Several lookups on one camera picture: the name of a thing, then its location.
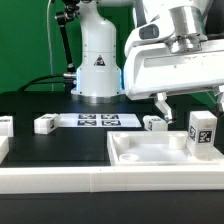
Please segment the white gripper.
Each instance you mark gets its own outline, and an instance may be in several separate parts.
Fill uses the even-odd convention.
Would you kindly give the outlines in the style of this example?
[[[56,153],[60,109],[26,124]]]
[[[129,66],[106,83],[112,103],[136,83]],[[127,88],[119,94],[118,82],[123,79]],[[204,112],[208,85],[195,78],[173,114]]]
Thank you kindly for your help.
[[[202,43],[202,50],[171,54],[165,34],[142,39],[143,28],[157,29],[155,23],[134,29],[125,44],[125,94],[131,100],[154,97],[155,106],[167,123],[174,121],[167,95],[200,92],[214,88],[215,113],[224,114],[224,39]]]

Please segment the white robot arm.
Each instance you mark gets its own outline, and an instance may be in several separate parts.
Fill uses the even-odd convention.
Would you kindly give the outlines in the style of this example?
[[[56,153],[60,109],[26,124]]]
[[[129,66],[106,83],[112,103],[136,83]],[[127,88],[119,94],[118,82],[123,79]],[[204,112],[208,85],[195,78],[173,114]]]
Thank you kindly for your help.
[[[134,29],[124,47],[122,69],[115,60],[116,28],[97,12],[99,6],[133,7]],[[206,32],[213,0],[82,0],[82,63],[76,99],[106,102],[120,94],[131,100],[152,98],[173,119],[171,95],[213,90],[224,112],[224,37]]]

